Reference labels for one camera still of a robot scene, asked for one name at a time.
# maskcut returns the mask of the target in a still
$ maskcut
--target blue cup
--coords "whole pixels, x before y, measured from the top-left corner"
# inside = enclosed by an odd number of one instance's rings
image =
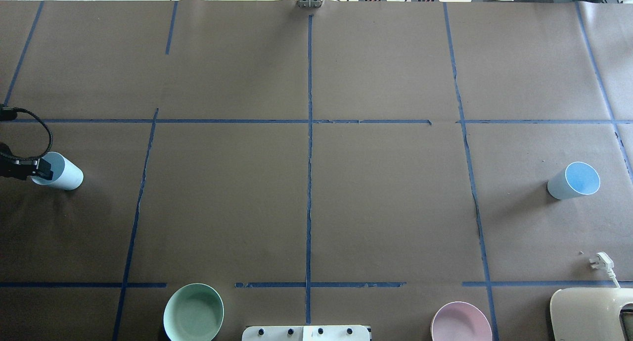
[[[600,188],[600,177],[591,165],[574,161],[547,182],[547,191],[556,199],[591,195]]]

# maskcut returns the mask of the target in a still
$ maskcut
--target white plug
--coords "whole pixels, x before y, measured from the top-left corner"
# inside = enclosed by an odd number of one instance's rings
[[[615,273],[613,273],[613,260],[609,257],[608,254],[604,252],[598,252],[595,254],[595,258],[590,258],[589,262],[591,263],[591,267],[593,269],[604,269],[608,274],[611,281],[615,284],[616,288],[620,287],[620,283],[618,283],[617,278],[615,278]]]

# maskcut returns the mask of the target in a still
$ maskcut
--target white mounting plate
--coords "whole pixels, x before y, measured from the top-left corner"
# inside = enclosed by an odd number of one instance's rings
[[[371,341],[371,332],[362,325],[309,325],[287,327],[247,327],[242,341]]]

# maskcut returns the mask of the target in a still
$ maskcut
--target green bowl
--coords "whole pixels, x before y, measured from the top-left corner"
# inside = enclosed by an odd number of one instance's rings
[[[172,341],[211,341],[224,320],[220,294],[206,284],[185,285],[165,307],[163,325]]]

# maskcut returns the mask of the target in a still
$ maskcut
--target pink bowl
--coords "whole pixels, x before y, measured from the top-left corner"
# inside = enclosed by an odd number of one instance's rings
[[[492,341],[488,319],[467,302],[452,302],[441,307],[431,322],[433,341]]]

